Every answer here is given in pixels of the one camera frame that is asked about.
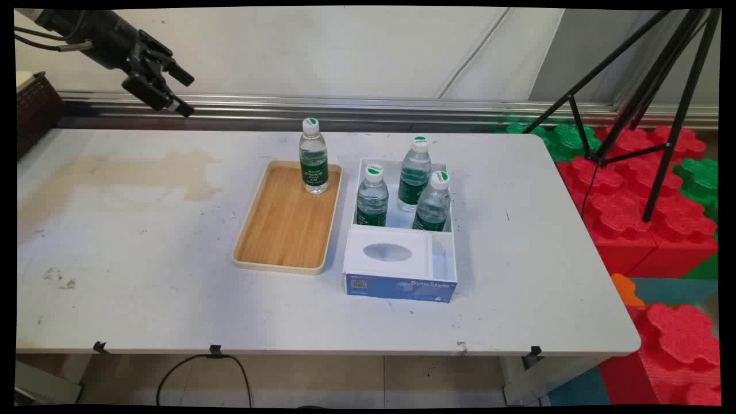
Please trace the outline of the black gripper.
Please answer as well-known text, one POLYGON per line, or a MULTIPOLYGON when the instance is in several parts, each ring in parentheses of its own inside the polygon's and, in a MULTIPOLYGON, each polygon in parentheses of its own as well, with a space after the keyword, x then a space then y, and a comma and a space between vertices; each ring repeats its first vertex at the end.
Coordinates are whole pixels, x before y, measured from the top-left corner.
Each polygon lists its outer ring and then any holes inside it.
POLYGON ((153 110, 174 111, 184 118, 194 113, 194 108, 165 82, 147 79, 156 72, 166 72, 184 86, 191 86, 194 76, 174 60, 169 48, 115 11, 44 9, 34 21, 47 31, 57 32, 66 44, 90 42, 92 47, 82 54, 107 69, 129 74, 122 82, 123 89, 153 110))

